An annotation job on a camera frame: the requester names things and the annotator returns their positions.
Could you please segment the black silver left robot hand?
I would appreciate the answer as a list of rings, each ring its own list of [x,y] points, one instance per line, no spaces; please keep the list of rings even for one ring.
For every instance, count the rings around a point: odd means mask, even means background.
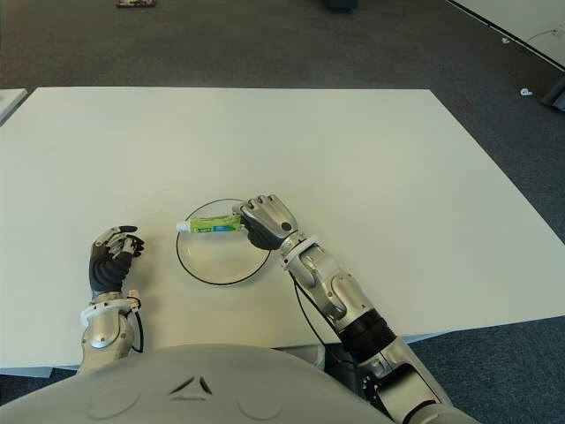
[[[136,235],[137,226],[119,225],[106,230],[92,244],[88,279],[93,297],[121,292],[132,261],[140,257],[145,242]]]

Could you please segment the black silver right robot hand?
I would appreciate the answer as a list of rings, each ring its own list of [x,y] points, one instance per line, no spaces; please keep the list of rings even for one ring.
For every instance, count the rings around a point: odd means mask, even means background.
[[[274,194],[240,202],[232,212],[240,216],[249,241],[262,250],[278,250],[298,230],[296,218]]]

